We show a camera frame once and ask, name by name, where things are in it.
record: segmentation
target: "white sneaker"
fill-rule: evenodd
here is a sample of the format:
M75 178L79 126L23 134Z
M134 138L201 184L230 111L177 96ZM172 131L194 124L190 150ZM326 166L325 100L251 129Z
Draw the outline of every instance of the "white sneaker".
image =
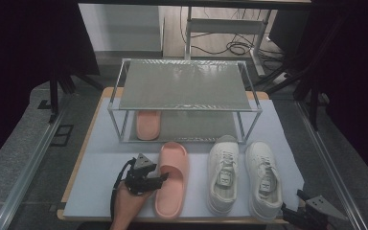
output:
M208 207L218 216L228 214L238 192L238 142L233 136L217 139L208 157Z
M246 150L250 179L249 209L261 221L271 221L282 207L282 184L274 154L264 142L252 143Z

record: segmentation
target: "white wall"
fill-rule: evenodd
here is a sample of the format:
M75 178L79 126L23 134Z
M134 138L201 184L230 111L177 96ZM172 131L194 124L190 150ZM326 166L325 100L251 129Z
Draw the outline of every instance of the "white wall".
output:
M161 51L157 6L79 4L94 51Z

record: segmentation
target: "slipper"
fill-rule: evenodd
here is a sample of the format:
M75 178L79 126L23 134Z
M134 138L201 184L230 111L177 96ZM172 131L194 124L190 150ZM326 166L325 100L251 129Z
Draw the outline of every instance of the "slipper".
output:
M149 141L160 134L160 111L142 110L136 112L137 138Z
M160 174L169 173L169 177L157 191L155 212L161 219L176 219L181 213L187 188L187 151L176 142L164 144L160 152L159 167Z

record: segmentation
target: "orange slipper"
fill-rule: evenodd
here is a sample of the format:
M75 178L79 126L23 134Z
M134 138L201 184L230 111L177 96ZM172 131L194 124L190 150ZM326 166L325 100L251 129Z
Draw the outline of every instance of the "orange slipper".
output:
M160 134L160 111L142 110L136 112L137 138L149 141Z
M189 159L187 151L176 142L168 142L159 156L160 174L169 173L157 191L155 212L161 219L176 219L182 210L187 187Z

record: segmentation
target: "wooden floor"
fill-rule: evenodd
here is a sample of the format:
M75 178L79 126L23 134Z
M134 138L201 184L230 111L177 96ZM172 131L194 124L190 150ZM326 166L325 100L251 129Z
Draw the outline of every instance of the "wooden floor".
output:
M223 9L223 8L193 8L192 18L218 18L218 19L234 19L234 20L263 20L268 10L253 10L253 9ZM187 25L187 7L161 7L160 13L165 18L164 26L164 41L163 41L163 57L165 58L183 58L185 47L185 28ZM273 43L267 41L266 37L270 32L271 25L275 18L276 11L272 11L269 22L266 28L266 34L262 42L262 49L268 51L279 51L279 48ZM239 42L253 42L254 35L244 36L248 41L236 36L235 40ZM218 53L226 49L228 42L234 39L233 34L207 34L194 37L191 40L191 45L199 47L210 53ZM208 54L195 47L192 48L192 57L198 58L250 58L247 52L245 55L237 56L230 51L222 54Z

